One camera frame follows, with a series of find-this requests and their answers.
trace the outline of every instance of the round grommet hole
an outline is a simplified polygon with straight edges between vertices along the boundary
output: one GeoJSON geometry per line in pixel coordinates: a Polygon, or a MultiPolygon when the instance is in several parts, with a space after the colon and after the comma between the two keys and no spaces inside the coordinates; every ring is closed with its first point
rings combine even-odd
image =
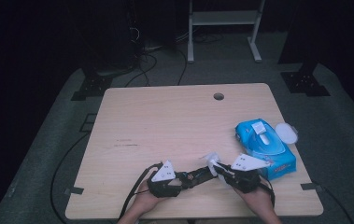
{"type": "Polygon", "coordinates": [[[220,92],[217,92],[214,94],[214,99],[216,99],[216,100],[223,100],[224,98],[225,98],[225,96],[220,92]]]}

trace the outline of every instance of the hand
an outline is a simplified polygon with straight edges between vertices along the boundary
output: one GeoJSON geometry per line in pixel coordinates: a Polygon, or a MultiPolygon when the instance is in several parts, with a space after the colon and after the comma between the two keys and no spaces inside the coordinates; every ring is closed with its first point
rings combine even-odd
{"type": "Polygon", "coordinates": [[[135,195],[133,204],[119,220],[118,224],[134,224],[142,215],[156,207],[159,202],[167,199],[157,198],[151,194],[147,181],[147,179],[142,181],[138,188],[138,192],[135,195]]]}
{"type": "Polygon", "coordinates": [[[235,188],[234,191],[246,202],[249,209],[264,223],[281,223],[281,220],[278,218],[273,208],[270,195],[266,190],[256,188],[254,191],[246,194],[235,188]]]}

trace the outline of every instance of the white triangular marker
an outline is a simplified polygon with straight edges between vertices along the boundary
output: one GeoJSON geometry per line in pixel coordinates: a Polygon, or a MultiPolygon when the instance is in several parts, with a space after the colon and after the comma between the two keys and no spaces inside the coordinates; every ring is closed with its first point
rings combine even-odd
{"type": "Polygon", "coordinates": [[[173,165],[170,161],[166,161],[162,168],[157,171],[156,175],[152,177],[152,182],[158,182],[163,180],[175,179],[176,174],[174,173],[173,165]]]}
{"type": "Polygon", "coordinates": [[[232,169],[240,170],[240,171],[250,171],[259,168],[263,168],[269,166],[270,162],[256,159],[254,157],[250,157],[246,154],[241,154],[237,159],[235,159],[232,164],[232,169]]]}

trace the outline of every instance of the person's right hand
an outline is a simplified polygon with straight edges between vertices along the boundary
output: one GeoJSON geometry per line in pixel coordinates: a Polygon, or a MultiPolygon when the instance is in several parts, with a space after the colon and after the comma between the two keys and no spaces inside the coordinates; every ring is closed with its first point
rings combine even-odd
{"type": "Polygon", "coordinates": [[[264,223],[281,223],[281,220],[278,218],[273,208],[270,194],[266,190],[256,188],[250,193],[243,193],[239,189],[234,188],[234,191],[246,202],[249,209],[264,223]]]}

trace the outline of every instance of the dark background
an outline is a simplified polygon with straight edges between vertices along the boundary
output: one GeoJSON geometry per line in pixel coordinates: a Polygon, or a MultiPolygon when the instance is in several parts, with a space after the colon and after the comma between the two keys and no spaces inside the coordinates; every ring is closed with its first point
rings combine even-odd
{"type": "MultiPolygon", "coordinates": [[[[258,4],[194,2],[196,10],[258,4]]],[[[172,45],[187,15],[187,0],[0,0],[0,201],[70,74],[87,63],[134,66],[129,26],[172,45]]],[[[354,100],[353,0],[267,0],[260,31],[290,31],[280,62],[323,63],[354,100]]]]}

